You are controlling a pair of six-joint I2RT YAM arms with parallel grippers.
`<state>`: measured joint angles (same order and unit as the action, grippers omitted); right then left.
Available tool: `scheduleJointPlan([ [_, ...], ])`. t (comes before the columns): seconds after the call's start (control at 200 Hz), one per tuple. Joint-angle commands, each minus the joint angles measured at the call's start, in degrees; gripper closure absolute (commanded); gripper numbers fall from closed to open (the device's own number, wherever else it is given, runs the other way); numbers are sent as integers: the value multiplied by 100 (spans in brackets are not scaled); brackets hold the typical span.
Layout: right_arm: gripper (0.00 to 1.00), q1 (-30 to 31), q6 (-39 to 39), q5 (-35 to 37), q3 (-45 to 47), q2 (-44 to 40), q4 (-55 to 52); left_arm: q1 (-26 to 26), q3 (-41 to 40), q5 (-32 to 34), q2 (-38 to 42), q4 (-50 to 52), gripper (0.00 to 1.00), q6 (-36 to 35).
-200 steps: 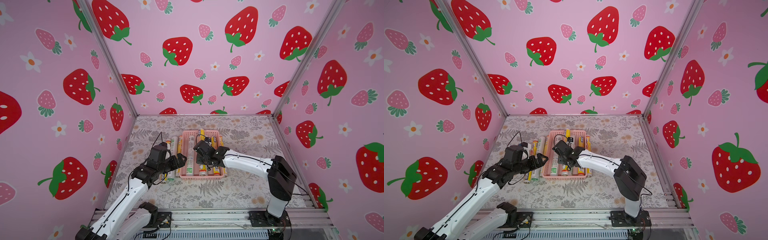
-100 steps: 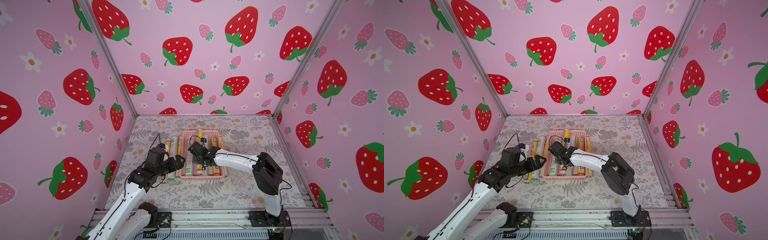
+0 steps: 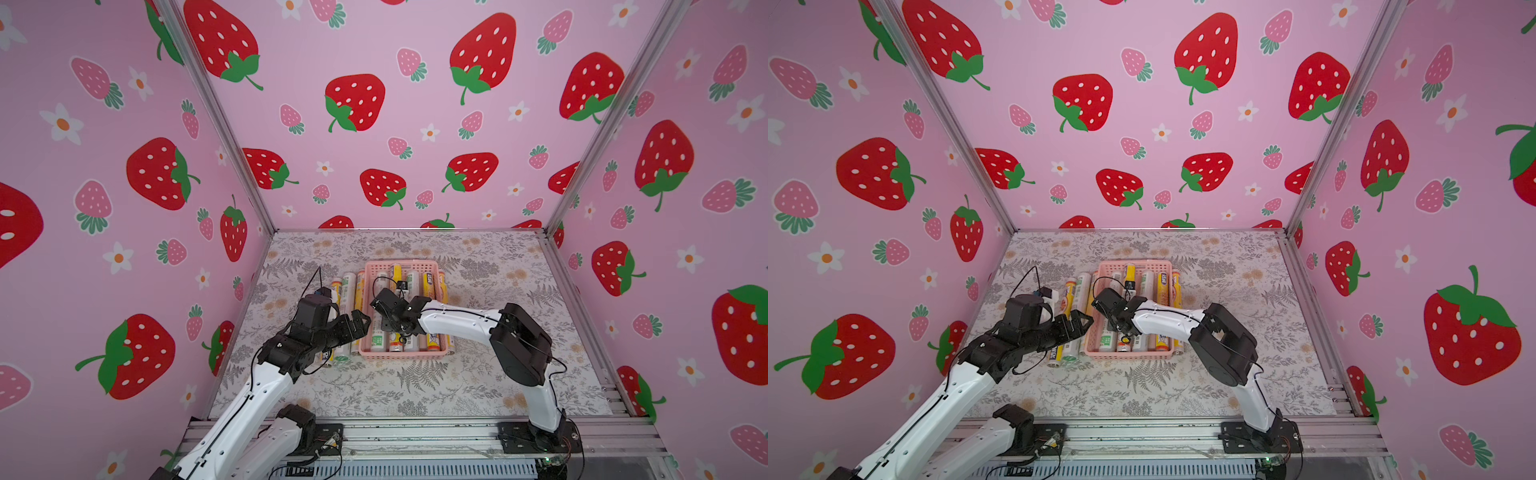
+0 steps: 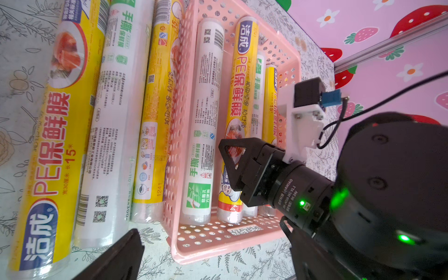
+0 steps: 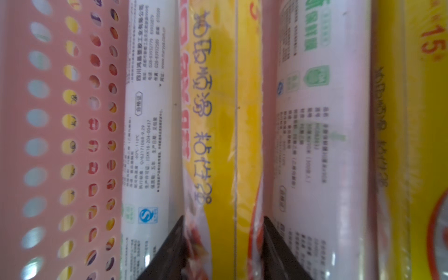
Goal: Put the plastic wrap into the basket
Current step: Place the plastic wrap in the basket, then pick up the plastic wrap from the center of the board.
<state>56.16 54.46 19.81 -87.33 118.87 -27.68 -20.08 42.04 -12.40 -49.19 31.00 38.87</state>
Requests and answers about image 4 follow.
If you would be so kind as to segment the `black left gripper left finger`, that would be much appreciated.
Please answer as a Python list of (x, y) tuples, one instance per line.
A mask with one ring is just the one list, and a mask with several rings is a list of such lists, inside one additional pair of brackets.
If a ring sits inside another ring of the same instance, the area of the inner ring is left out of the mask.
[(136, 280), (144, 249), (139, 231), (131, 229), (75, 279)]

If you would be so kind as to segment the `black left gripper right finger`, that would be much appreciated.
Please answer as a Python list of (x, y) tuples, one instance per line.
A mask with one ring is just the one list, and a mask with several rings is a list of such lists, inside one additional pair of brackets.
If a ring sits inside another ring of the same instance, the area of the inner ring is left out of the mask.
[(294, 227), (289, 234), (289, 241), (298, 280), (358, 279), (303, 230)]

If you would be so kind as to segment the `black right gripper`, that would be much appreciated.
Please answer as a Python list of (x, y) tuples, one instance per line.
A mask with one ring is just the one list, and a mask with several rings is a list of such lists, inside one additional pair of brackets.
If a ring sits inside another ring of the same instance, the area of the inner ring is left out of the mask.
[(274, 203), (281, 184), (298, 166), (285, 163), (285, 151), (259, 138), (222, 139), (219, 151), (232, 190), (249, 207)]

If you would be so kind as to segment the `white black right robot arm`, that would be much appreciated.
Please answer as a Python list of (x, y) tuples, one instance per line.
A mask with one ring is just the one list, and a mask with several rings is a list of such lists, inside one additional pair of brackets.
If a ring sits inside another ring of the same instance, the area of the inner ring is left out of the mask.
[(222, 140), (232, 190), (282, 213), (298, 280), (448, 277), (448, 129), (400, 113), (354, 125), (329, 180), (257, 138)]

